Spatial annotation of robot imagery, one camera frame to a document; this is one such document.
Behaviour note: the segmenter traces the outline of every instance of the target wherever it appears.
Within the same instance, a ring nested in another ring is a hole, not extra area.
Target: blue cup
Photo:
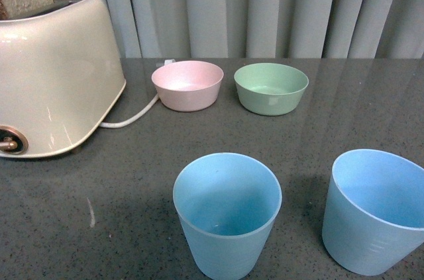
[[[342,154],[333,164],[322,235],[344,268],[387,271],[424,242],[424,169],[383,151]]]
[[[218,280],[237,280],[254,267],[282,204],[275,175],[234,153],[203,156],[174,184],[174,204],[193,258]]]

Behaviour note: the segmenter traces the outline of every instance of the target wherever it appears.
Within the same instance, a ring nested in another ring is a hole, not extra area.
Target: gray curtain
[[[123,58],[422,58],[424,0],[103,0]]]

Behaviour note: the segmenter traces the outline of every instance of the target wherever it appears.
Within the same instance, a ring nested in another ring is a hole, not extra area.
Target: gray countertop
[[[125,120],[153,98],[150,76],[159,61],[123,60],[127,87],[107,121]],[[205,110],[180,113],[158,102],[125,128],[98,128],[79,153],[0,159],[3,279],[206,279],[184,238],[172,187],[188,163],[214,152],[256,158],[282,186],[282,209],[247,279],[424,279],[424,246],[384,274],[364,277],[338,265],[321,240],[338,155],[375,148],[424,165],[423,60],[205,61],[225,73]],[[264,117],[240,105],[233,75],[254,62],[308,75],[296,110]]]

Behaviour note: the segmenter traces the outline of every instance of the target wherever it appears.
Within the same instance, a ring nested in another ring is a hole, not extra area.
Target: toaster
[[[0,21],[0,157],[78,147],[125,88],[119,58],[102,0],[54,0]]]

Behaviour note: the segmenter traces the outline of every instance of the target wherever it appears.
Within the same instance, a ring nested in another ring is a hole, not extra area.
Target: power cord
[[[159,65],[160,66],[165,66],[171,63],[175,63],[175,60],[165,60],[163,65]],[[153,105],[159,100],[159,95],[156,94],[156,96],[153,97],[153,99],[151,100],[151,102],[149,102],[147,104],[147,106],[145,106],[145,108],[143,108],[143,110],[141,110],[139,113],[137,113],[135,116],[131,117],[130,119],[126,120],[126,121],[122,121],[122,122],[117,122],[117,123],[110,123],[110,122],[101,122],[100,123],[100,127],[101,128],[108,128],[108,129],[118,129],[118,128],[123,128],[124,126],[128,126],[129,124],[133,123],[134,121],[138,120],[139,118],[143,117],[145,113],[147,113],[147,111],[150,110],[150,108],[153,107]]]

